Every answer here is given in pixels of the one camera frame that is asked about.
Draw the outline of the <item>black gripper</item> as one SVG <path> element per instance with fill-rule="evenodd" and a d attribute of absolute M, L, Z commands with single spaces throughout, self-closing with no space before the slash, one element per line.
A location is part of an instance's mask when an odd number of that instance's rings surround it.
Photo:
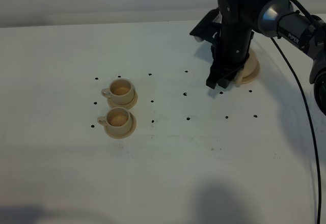
<path fill-rule="evenodd" d="M 206 85 L 226 89 L 249 55 L 252 31 L 258 30 L 258 15 L 266 0 L 218 0 L 222 15 L 220 36 L 214 43 L 214 58 Z"/>

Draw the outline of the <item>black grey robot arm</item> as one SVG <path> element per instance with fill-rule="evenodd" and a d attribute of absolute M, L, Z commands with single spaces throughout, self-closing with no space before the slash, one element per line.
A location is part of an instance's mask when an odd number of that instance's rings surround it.
<path fill-rule="evenodd" d="M 325 22 L 297 0 L 218 0 L 222 22 L 212 44 L 208 87 L 226 88 L 249 58 L 253 33 L 281 37 L 313 60 L 309 82 L 325 112 Z"/>

